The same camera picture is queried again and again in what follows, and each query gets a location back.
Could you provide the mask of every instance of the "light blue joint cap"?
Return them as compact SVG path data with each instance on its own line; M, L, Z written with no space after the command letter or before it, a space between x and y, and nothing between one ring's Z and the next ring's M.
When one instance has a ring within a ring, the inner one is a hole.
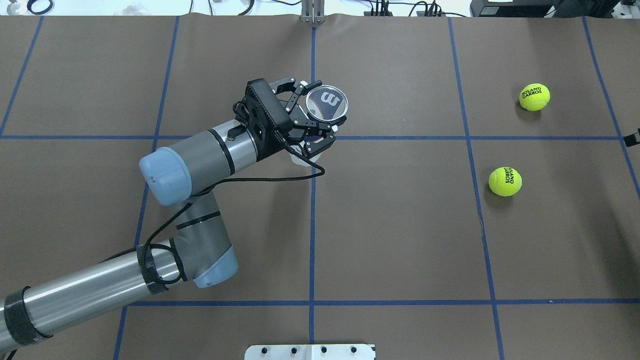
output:
M169 147L161 147L140 159L140 171L151 192L163 206L191 195L191 176L184 160Z
M237 271L238 260L234 252L234 246L231 245L210 268L193 279L193 282L195 282L199 288L204 289L231 278Z

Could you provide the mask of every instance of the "metal bracket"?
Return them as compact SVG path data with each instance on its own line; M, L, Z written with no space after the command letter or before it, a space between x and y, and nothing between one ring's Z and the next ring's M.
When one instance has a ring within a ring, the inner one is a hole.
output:
M640 129L635 134L625 136L625 145L631 147L640 143Z
M302 0L302 22L324 23L324 0Z
M376 346L370 344L254 345L244 360L375 360Z

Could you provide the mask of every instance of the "electrical cable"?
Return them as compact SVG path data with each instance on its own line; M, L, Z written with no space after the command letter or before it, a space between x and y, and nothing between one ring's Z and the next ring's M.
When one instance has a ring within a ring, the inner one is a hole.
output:
M436 4L436 1L433 0L433 2L431 3L431 6L429 6L429 10L427 10L424 13L424 16L433 16L434 13L441 12L441 11L442 11L442 7Z
M366 1L368 1L369 5L371 5L371 15L373 15L373 3L371 2L371 0L366 0Z
M418 1L417 3L413 4L413 8L411 8L411 11L409 12L409 15L407 15L407 16L410 17L411 14L413 14L413 11L415 10L416 6L418 6L420 4L424 4L424 13L427 13L427 11L429 11L429 4L427 4L426 1Z
M466 15L462 15L461 13L452 13L452 12L434 13L432 16L440 16L440 15L457 15L457 16L460 16L460 17L467 17Z
M284 4L284 5L289 5L289 6L294 6L294 5L302 3L302 0L298 1L297 3L288 3L288 2L282 1L282 0L271 0L271 1L273 1L274 3L280 3L280 4Z
M163 249L163 250L167 250L168 252L171 252L171 254L173 255L173 259L175 260L175 264L178 267L179 274L178 276L176 276L176 278L172 280L164 280L160 278L159 275L152 275L147 269L146 265L141 266L142 271L145 273L145 275L148 278L152 279L154 282L157 282L158 284L170 285L180 281L181 279L184 278L184 267L182 266L182 259L180 258L180 255L178 255L177 250L162 244L152 244L151 242L159 233L162 232L162 230L166 229L169 225L171 225L171 223L175 219L177 219L180 215L182 215L185 211L187 211L192 205L193 205L193 202L188 202L185 206L182 207L182 209L178 210L178 212L174 214L169 220L167 220L164 224L160 225L160 227L158 227L156 231L154 231L153 234L151 234L151 236L149 236L148 239L145 241L145 243L142 245L142 254L140 258L146 259L147 251L149 249Z
M134 252L134 251L136 251L136 248L134 248L134 247L132 247L130 249L127 249L127 250L120 251L118 254L112 255L112 256L102 260L100 263L103 263L103 262L109 261L109 260L113 260L115 258L119 258L120 256L126 255L126 254L128 254L130 252Z
M253 4L255 3L255 0L249 0L249 7L247 7L247 9L241 13L238 14L238 16L242 16L242 15L246 15L247 13L249 13L251 11L251 9L253 8Z
M298 159L304 161L307 165L310 165L311 167L314 167L314 168L318 169L319 172L316 172L315 174L310 174L310 175L305 175L305 176L296 176L296 177L233 177L233 178L230 178L230 179L223 179L221 181L218 181L217 183L215 183L213 185L210 185L207 188L204 188L201 192L195 194L193 197L200 197L200 196L207 195L216 186L218 186L219 184L223 184L223 183L240 183L240 182L248 182L248 181L264 181L264 182L267 182L267 183L275 183L275 182L280 182L280 181L299 181L299 180L313 179L314 177L322 176L322 175L324 175L326 173L326 171L324 170L324 168L322 166L320 166L317 163L314 163L313 161L305 158L298 151L295 151L291 147L291 145L289 145L287 143L287 140L284 139L284 137L282 136L282 134L280 134L280 132L278 130L274 130L273 134L276 137L276 139L283 145L284 149L289 154L292 154L293 156L297 157Z

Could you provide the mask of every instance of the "black device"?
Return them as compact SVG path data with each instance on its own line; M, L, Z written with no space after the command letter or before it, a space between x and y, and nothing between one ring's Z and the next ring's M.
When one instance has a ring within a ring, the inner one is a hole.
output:
M612 18L611 12L618 0L555 0L554 17Z
M554 0L513 0L510 3L493 3L489 0L471 0L474 17L544 17Z
M627 147L635 146L640 143L640 129L635 134L627 135L624 137L625 145Z

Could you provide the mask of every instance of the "brown table surface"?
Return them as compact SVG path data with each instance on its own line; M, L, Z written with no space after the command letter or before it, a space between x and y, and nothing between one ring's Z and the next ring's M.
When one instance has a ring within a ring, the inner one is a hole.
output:
M243 359L376 345L378 359L639 359L640 22L3 17L0 289L80 270L170 213L138 160L232 118L247 81L349 97L327 174L216 189L240 263L24 359ZM543 83L528 112L520 89ZM500 198L491 171L516 168ZM279 153L240 176L299 176ZM161 238L173 234L163 233Z

